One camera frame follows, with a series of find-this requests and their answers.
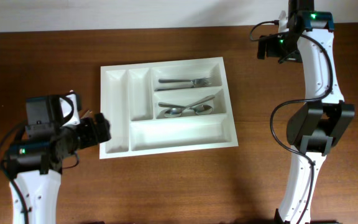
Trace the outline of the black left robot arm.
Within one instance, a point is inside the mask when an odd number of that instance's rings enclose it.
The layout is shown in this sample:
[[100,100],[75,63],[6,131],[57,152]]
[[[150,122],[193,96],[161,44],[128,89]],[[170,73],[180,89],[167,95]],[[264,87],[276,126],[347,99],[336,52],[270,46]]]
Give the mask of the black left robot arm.
[[110,140],[109,121],[80,118],[74,92],[26,100],[27,121],[17,125],[0,168],[9,180],[14,223],[55,223],[63,161]]

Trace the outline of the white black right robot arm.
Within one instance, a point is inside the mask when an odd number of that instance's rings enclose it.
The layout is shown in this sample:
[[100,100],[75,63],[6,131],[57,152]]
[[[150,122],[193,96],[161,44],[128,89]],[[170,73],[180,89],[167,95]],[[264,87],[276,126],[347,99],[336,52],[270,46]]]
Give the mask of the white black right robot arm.
[[311,0],[289,0],[277,20],[276,34],[262,35],[257,58],[276,57],[279,63],[302,63],[305,97],[287,123],[291,152],[285,196],[275,211],[274,223],[312,223],[311,201],[321,166],[355,116],[340,91],[334,67],[334,21],[330,12],[317,11]]

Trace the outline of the steel fork with long handle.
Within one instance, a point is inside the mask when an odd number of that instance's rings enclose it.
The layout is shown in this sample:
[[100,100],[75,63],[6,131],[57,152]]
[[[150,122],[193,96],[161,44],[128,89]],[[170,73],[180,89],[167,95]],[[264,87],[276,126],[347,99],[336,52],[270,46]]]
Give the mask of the steel fork with long handle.
[[158,80],[159,83],[191,83],[194,86],[210,86],[212,84],[212,79],[209,77],[204,78],[195,78],[195,79],[163,79]]

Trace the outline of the large steel spoon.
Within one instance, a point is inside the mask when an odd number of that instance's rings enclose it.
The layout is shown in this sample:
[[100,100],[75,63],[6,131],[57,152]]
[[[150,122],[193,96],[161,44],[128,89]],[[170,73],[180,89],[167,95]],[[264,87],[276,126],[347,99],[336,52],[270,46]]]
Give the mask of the large steel spoon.
[[210,105],[196,105],[193,107],[172,105],[168,103],[158,103],[158,105],[163,108],[168,108],[164,113],[166,117],[179,117],[185,110],[192,110],[196,115],[206,115],[213,112],[213,107]]

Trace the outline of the steel fork crosswise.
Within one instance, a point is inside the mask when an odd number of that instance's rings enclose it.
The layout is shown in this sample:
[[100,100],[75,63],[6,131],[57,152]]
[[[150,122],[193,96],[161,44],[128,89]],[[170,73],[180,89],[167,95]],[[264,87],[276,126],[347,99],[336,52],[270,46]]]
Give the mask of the steel fork crosswise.
[[211,82],[207,83],[200,83],[200,84],[192,84],[189,86],[180,86],[175,88],[156,88],[154,91],[168,91],[168,90],[182,90],[182,89],[190,89],[190,88],[202,88],[202,87],[208,87],[211,86]]

